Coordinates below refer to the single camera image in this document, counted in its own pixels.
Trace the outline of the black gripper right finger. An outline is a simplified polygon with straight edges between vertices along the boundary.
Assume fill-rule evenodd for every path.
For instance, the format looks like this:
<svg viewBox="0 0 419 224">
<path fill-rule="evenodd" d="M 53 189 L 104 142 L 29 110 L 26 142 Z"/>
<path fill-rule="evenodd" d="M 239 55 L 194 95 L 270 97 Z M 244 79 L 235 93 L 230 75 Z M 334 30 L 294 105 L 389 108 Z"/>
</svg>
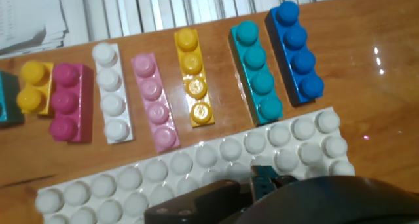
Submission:
<svg viewBox="0 0 419 224">
<path fill-rule="evenodd" d="M 298 180 L 252 166 L 253 204 L 237 223 L 417 223 L 418 193 L 357 176 Z"/>
</svg>

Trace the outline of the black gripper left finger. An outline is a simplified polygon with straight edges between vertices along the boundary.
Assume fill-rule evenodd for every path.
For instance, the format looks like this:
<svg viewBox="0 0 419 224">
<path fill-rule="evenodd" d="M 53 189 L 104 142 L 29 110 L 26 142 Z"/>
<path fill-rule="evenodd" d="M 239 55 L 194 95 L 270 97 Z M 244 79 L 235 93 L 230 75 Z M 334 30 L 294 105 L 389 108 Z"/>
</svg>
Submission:
<svg viewBox="0 0 419 224">
<path fill-rule="evenodd" d="M 147 208 L 145 224 L 234 223 L 253 204 L 248 184 L 220 180 Z"/>
</svg>

